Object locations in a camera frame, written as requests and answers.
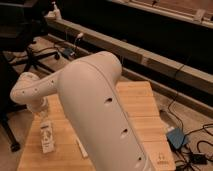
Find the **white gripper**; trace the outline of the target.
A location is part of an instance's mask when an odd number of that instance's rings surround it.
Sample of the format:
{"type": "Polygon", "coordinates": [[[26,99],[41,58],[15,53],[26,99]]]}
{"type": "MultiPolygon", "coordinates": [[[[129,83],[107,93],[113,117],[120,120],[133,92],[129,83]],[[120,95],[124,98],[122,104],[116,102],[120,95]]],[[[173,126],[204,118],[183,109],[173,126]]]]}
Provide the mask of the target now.
{"type": "Polygon", "coordinates": [[[46,98],[34,100],[27,105],[27,109],[39,117],[47,117],[49,111],[49,102],[46,98]]]}

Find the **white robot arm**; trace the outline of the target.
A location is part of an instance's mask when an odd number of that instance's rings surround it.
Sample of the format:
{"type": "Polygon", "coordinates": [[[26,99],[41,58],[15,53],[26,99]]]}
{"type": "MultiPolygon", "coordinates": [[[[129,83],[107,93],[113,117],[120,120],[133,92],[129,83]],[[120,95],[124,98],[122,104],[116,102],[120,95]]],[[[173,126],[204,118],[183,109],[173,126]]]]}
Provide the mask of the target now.
{"type": "Polygon", "coordinates": [[[121,72],[119,59],[101,51],[43,79],[22,73],[10,98],[40,112],[46,97],[57,94],[96,171],[156,171],[116,91],[121,72]]]}

